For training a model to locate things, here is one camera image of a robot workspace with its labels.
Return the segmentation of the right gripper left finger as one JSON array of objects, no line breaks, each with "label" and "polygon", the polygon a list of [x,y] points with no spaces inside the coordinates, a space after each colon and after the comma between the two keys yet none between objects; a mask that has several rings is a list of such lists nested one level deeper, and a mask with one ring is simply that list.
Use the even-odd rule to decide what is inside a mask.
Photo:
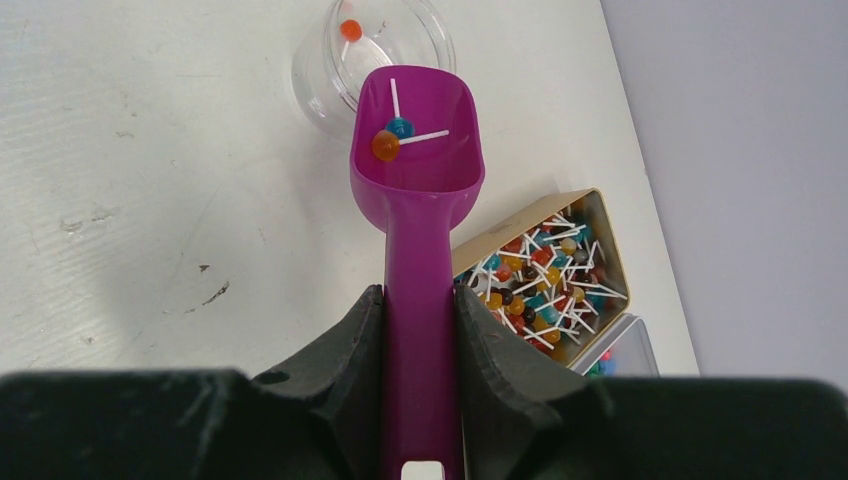
[{"label": "right gripper left finger", "polygon": [[338,323],[252,378],[268,400],[262,462],[274,478],[378,477],[383,300],[367,287]]}]

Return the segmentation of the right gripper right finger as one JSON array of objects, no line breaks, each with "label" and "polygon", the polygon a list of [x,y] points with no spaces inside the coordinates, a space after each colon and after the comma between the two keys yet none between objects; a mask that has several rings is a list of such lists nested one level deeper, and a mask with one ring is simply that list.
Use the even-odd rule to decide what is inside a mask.
[{"label": "right gripper right finger", "polygon": [[454,290],[466,472],[471,479],[594,479],[578,440],[587,380],[497,321],[467,286]]}]

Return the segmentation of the magenta plastic scoop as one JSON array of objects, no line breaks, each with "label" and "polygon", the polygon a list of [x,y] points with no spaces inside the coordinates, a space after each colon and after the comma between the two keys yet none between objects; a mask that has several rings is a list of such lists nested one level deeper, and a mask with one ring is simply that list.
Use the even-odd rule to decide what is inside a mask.
[{"label": "magenta plastic scoop", "polygon": [[[392,162],[371,140],[393,117],[390,79],[414,135]],[[392,65],[365,79],[350,151],[350,182],[364,217],[386,238],[379,475],[436,460],[464,477],[450,233],[471,211],[485,176],[476,105],[444,70]]]}]

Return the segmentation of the blue lollipop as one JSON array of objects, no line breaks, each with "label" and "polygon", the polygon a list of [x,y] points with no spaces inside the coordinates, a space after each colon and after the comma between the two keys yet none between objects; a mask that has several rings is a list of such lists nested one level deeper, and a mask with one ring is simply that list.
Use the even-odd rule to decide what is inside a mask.
[{"label": "blue lollipop", "polygon": [[387,123],[386,130],[395,135],[399,140],[411,138],[415,134],[415,129],[413,124],[401,115],[399,91],[395,78],[390,79],[390,91],[393,117]]}]

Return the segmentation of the clear plastic jar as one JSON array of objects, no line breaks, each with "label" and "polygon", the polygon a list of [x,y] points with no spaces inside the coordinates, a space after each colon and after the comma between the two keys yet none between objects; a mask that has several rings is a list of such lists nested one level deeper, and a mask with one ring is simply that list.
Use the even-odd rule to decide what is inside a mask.
[{"label": "clear plastic jar", "polygon": [[[339,25],[346,19],[357,20],[363,36],[342,62]],[[346,139],[365,79],[392,65],[456,71],[451,35],[431,2],[327,1],[294,51],[294,99],[314,126]]]}]

